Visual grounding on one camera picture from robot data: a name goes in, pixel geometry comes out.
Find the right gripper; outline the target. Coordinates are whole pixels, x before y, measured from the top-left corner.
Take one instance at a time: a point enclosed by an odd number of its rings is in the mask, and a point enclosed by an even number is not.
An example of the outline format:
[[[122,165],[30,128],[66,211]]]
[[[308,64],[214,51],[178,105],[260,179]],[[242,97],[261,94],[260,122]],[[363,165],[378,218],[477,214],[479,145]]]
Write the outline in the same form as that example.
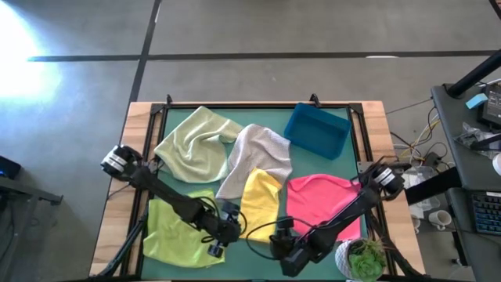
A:
[[[279,262],[282,274],[296,277],[310,262],[307,246],[285,230],[270,236],[270,251],[274,260]]]

